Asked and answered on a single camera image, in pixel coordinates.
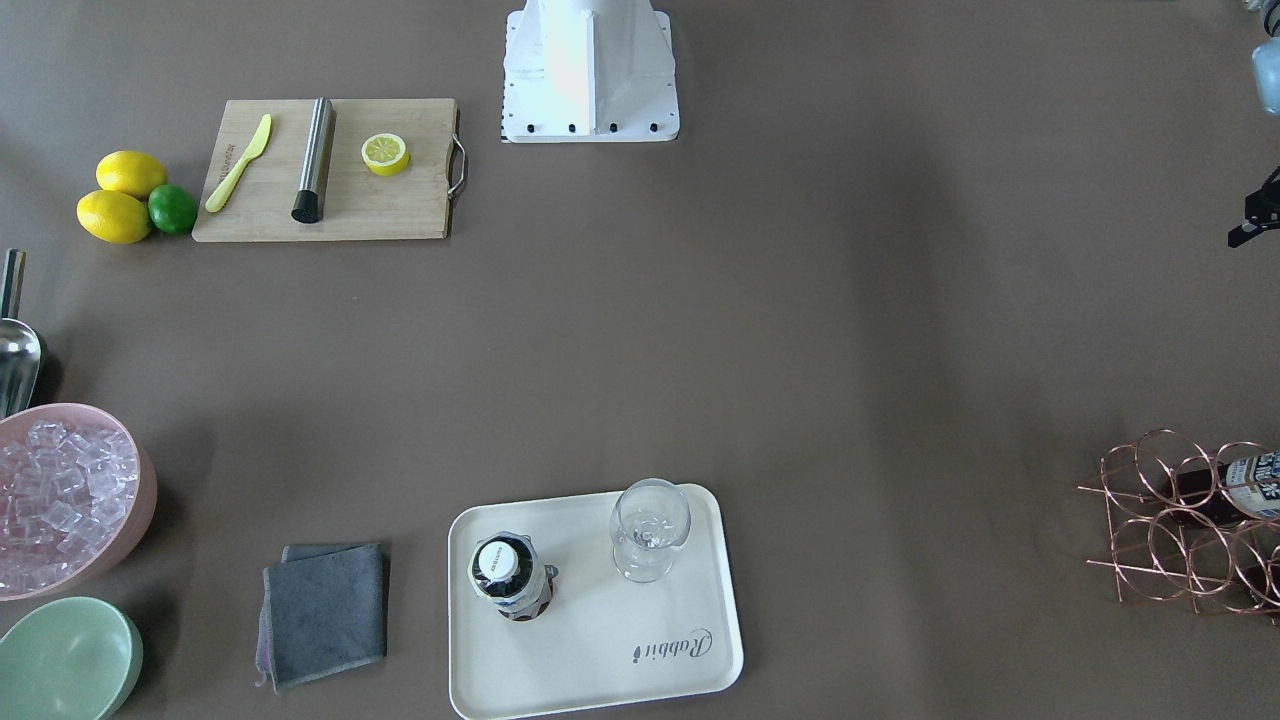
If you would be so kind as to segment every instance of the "white bottle cap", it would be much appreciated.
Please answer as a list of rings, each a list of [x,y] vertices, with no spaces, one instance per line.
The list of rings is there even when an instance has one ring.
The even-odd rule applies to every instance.
[[[520,566],[516,548],[503,541],[493,541],[481,547],[476,561],[480,565],[480,574],[490,583],[506,580],[515,575],[516,569]]]

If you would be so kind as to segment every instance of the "lime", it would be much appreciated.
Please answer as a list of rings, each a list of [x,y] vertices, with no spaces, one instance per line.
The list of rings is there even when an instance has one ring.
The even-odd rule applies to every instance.
[[[116,150],[97,163],[99,187],[118,190],[138,200],[146,200],[164,181],[160,160],[137,150]]]
[[[137,242],[151,232],[147,206],[116,190],[95,190],[76,204],[76,218],[96,238]]]
[[[160,232],[188,233],[196,224],[196,199],[175,184],[161,184],[147,196],[147,213]]]
[[[360,154],[375,176],[394,176],[408,167],[408,146],[403,137],[394,133],[380,132],[370,137],[360,147]]]

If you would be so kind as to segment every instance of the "metal scoop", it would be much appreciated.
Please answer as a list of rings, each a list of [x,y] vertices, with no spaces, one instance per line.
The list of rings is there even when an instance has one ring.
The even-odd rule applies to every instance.
[[[8,418],[31,405],[36,375],[40,374],[40,336],[17,318],[26,260],[26,252],[10,250],[4,261],[4,295],[0,296],[0,418]]]

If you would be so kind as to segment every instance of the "tabletop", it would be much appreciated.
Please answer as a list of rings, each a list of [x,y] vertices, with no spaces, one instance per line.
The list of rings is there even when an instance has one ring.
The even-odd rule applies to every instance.
[[[160,484],[137,550],[70,591],[142,634],[118,716],[453,716],[452,520],[662,477],[719,502],[744,669],[582,717],[1272,717],[1280,630],[1116,602],[1075,489],[1152,428],[1280,442],[1280,237],[1226,247],[1276,164],[1258,15],[654,6],[680,137],[525,146],[499,141],[517,1],[0,0],[37,401],[118,416]],[[228,100],[317,96],[457,100],[447,240],[77,224],[108,152],[196,193]],[[262,569],[366,541],[385,661],[255,687]]]

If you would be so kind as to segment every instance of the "pink bowl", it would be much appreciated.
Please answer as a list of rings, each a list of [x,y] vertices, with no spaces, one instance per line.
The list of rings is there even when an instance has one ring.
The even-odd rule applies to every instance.
[[[128,509],[124,520],[116,528],[115,534],[102,546],[101,550],[79,569],[65,578],[49,584],[38,591],[5,594],[0,589],[0,602],[8,600],[23,600],[40,597],[54,592],[61,592],[78,585],[86,580],[96,578],[114,568],[128,555],[151,524],[151,516],[156,509],[156,471],[151,465],[151,459],[138,446],[137,441],[119,420],[97,407],[81,405],[77,402],[55,402],[23,410],[0,420],[0,447],[10,442],[22,442],[27,437],[27,430],[40,420],[60,420],[74,425],[100,425],[113,428],[124,433],[138,454],[138,487],[133,496],[133,502]]]

